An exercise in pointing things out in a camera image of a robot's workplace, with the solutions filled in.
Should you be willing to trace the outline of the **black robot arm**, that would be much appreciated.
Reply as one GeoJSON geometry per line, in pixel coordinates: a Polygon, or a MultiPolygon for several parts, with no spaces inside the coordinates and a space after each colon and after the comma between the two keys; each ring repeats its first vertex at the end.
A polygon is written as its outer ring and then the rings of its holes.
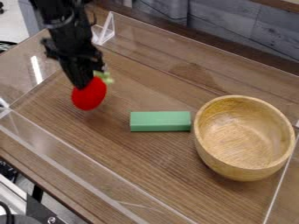
{"type": "Polygon", "coordinates": [[[92,25],[84,0],[29,0],[50,36],[41,39],[45,55],[58,61],[69,82],[82,89],[102,71],[102,53],[92,44],[92,25]]]}

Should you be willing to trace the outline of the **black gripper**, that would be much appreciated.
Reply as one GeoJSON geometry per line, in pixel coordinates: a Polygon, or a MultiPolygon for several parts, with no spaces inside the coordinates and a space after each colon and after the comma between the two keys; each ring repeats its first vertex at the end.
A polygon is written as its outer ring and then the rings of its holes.
{"type": "Polygon", "coordinates": [[[60,62],[72,85],[82,89],[93,79],[93,72],[102,72],[101,51],[92,45],[90,23],[86,17],[68,17],[45,24],[50,36],[41,40],[45,54],[60,62]]]}

